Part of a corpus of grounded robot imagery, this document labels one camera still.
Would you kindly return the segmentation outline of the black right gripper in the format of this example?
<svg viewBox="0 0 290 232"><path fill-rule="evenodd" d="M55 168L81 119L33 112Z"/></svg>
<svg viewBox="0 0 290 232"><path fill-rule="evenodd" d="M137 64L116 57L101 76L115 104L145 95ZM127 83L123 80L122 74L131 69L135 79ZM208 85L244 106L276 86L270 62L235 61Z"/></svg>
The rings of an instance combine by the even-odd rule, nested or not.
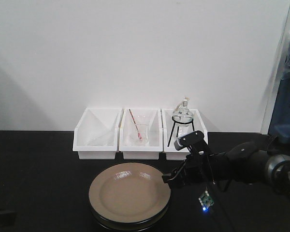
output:
<svg viewBox="0 0 290 232"><path fill-rule="evenodd" d="M190 154L175 173L163 174L162 180L170 187L183 187L199 183L213 183L229 179L229 159L226 154L214 154L205 142L188 147Z"/></svg>

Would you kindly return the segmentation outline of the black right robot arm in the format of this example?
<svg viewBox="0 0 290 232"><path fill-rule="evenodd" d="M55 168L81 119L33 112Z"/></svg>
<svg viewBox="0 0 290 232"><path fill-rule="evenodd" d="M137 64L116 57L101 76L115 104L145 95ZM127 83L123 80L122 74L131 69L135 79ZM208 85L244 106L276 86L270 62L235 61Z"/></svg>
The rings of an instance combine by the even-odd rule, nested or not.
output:
<svg viewBox="0 0 290 232"><path fill-rule="evenodd" d="M237 181L245 184L264 183L281 195L290 195L290 156L271 155L254 142L245 142L228 152L213 153L201 131L178 137L176 150L187 148L189 154L162 180L169 188L182 188L200 183Z"/></svg>

